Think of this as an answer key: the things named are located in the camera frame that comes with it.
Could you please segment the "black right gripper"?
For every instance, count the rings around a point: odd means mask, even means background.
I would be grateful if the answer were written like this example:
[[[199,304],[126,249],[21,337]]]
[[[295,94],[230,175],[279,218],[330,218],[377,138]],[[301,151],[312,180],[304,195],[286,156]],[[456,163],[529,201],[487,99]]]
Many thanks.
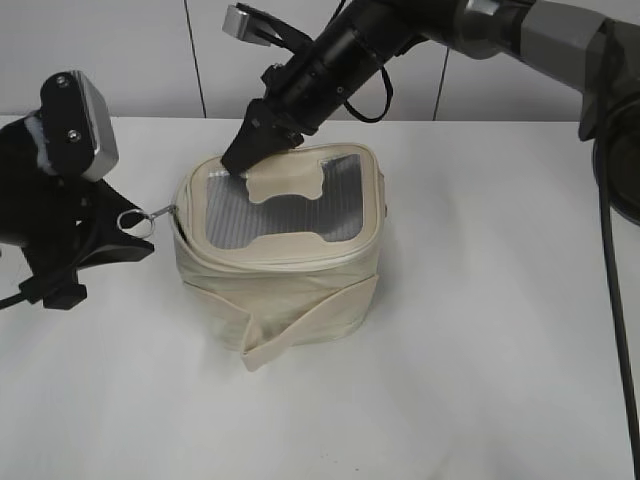
[[[253,99],[221,163],[244,173],[264,159],[296,148],[350,97],[350,55],[344,49],[311,49],[263,74],[266,91]]]

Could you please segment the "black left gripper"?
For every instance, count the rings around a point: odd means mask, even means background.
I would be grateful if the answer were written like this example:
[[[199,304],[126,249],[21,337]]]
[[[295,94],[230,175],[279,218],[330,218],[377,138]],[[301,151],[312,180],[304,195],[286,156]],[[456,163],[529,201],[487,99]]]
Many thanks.
[[[151,243],[125,235],[142,221],[141,209],[104,180],[91,183],[87,197],[78,184],[59,177],[3,172],[1,243],[21,250],[31,277],[1,307],[77,306],[87,298],[79,271],[139,262],[154,252]]]

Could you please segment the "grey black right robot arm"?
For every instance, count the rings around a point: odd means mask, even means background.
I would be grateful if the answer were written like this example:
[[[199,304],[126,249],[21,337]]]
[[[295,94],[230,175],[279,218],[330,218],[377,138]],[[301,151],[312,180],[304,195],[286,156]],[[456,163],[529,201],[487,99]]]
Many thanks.
[[[224,31],[290,60],[262,76],[222,163],[233,175],[298,147],[385,64],[434,41],[469,58],[508,55],[581,94],[578,129],[603,153],[612,207],[639,218],[639,28],[552,1],[353,1],[316,38],[243,3]]]

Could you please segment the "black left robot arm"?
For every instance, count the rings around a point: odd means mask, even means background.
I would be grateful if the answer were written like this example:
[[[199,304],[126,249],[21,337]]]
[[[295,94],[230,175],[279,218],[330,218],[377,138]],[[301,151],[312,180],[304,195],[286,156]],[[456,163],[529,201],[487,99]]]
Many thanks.
[[[40,166],[37,128],[37,117],[27,116],[1,129],[1,242],[18,247],[32,273],[1,306],[70,310],[87,297],[79,271],[139,262],[154,247],[128,234],[143,215],[106,181],[65,179]]]

